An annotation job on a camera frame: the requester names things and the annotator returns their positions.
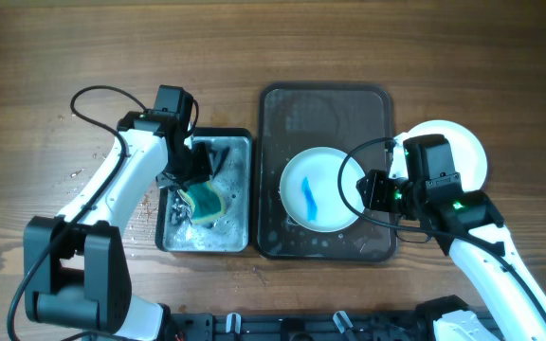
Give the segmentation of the green yellow sponge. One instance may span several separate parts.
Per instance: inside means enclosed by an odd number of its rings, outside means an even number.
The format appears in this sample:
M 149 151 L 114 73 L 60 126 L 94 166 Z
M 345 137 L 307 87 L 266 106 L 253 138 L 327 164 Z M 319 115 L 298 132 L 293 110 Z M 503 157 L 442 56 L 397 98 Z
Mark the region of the green yellow sponge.
M 227 212 L 222 194 L 211 181 L 193 184 L 178 193 L 190 207 L 193 224 L 209 224 Z

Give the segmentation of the white plate blue streak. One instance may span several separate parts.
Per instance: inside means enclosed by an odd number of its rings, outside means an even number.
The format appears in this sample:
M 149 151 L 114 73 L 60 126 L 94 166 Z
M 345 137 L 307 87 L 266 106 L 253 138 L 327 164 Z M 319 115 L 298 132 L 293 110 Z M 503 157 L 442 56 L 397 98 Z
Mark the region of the white plate blue streak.
M 309 230 L 339 231 L 364 211 L 356 189 L 364 176 L 361 166 L 341 150 L 316 147 L 302 151 L 282 172 L 282 205 L 296 223 Z

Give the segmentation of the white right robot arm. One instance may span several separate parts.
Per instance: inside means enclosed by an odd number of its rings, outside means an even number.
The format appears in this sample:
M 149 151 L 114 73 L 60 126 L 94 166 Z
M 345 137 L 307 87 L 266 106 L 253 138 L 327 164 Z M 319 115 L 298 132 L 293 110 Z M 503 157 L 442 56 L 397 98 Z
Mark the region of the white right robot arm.
M 546 296 L 526 268 L 504 218 L 458 172 L 401 182 L 371 170 L 356 183 L 366 208 L 420 222 L 464 272 L 507 340 L 546 340 Z

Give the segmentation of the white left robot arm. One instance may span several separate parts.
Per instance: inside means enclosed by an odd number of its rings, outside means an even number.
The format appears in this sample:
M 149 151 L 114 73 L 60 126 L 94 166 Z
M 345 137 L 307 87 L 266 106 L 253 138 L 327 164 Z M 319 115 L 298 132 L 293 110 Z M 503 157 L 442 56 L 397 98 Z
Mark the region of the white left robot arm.
M 14 299 L 27 318 L 129 340 L 156 340 L 162 305 L 132 293 L 122 235 L 157 178 L 166 185 L 209 179 L 202 145 L 189 147 L 189 114 L 130 112 L 81 193 L 53 218 L 35 216 L 24 231 L 25 277 Z

